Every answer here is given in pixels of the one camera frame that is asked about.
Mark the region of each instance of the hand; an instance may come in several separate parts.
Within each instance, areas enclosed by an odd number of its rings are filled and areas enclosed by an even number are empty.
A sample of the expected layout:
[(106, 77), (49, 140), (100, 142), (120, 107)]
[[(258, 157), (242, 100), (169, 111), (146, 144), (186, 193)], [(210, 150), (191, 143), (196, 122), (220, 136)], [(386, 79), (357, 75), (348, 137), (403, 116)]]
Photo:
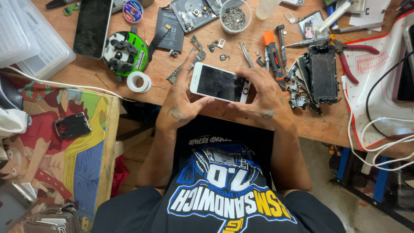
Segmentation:
[(214, 102), (213, 97), (203, 97), (194, 103), (189, 100), (189, 97), (192, 97), (190, 82), (193, 72), (188, 72), (188, 69), (190, 69), (196, 54), (196, 52), (192, 52), (181, 65), (177, 79), (168, 91), (158, 114), (155, 124), (157, 130), (177, 131), (178, 128), (194, 119), (204, 106)]
[(282, 90), (265, 68), (242, 69), (236, 74), (251, 81), (257, 95), (252, 104), (232, 102), (227, 107), (240, 110), (262, 124), (274, 128), (296, 125), (292, 109), (284, 99)]

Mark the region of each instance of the white tape roll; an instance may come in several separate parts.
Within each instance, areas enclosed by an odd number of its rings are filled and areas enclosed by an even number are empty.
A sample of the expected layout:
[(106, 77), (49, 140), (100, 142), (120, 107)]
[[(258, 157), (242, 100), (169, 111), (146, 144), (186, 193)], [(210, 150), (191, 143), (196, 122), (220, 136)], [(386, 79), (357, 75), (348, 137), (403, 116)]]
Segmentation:
[[(137, 87), (137, 80), (140, 78), (144, 80), (144, 84), (141, 87)], [(139, 71), (134, 71), (128, 75), (127, 84), (131, 91), (140, 93), (149, 91), (152, 86), (151, 79), (148, 77), (148, 75)]]

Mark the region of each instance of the concrete floor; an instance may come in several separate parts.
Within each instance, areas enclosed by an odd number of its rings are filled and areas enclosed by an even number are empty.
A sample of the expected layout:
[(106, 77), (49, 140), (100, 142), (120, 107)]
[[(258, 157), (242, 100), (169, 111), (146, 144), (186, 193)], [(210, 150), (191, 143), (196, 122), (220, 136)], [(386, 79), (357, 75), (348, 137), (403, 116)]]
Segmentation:
[(334, 177), (329, 169), (331, 155), (321, 142), (300, 138), (303, 157), (313, 183), (313, 195), (335, 212), (348, 233), (412, 233), (371, 205), (359, 205), (360, 199), (328, 181)]

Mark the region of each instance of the red and white repair mat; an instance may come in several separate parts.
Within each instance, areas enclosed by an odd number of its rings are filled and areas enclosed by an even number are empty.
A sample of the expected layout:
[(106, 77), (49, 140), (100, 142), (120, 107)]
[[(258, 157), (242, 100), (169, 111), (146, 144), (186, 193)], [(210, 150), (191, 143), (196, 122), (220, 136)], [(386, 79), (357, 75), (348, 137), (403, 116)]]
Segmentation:
[[(354, 133), (358, 139), (360, 150), (363, 150), (361, 143), (368, 148), (384, 139), (371, 126), (368, 127), (364, 137), (361, 138), (363, 129), (369, 123), (365, 102), (368, 92), (375, 82), (401, 59), (401, 46), (404, 46), (402, 31), (409, 25), (408, 22), (414, 22), (414, 10), (398, 18), (391, 32), (387, 35), (346, 43), (369, 45), (380, 51), (379, 55), (373, 55), (367, 51), (353, 51), (351, 49), (344, 51), (350, 70), (359, 81), (359, 84), (354, 84), (347, 77), (346, 94), (349, 98), (349, 107), (354, 113)], [(397, 73), (398, 68), (394, 69), (378, 83), (372, 91), (368, 102), (368, 109), (372, 120), (384, 117), (414, 120), (414, 103), (396, 103), (392, 101), (392, 92)], [(375, 125), (388, 136), (414, 133), (414, 123), (411, 122), (383, 120), (377, 121)]]

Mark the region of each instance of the plastic bottle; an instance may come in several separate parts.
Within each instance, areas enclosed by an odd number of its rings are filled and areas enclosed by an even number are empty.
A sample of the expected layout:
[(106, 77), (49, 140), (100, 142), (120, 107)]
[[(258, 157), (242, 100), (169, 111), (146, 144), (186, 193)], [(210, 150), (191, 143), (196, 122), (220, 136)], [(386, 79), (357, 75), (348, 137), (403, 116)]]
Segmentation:
[(282, 0), (260, 0), (256, 7), (257, 18), (267, 19), (274, 11), (274, 9), (281, 3)]

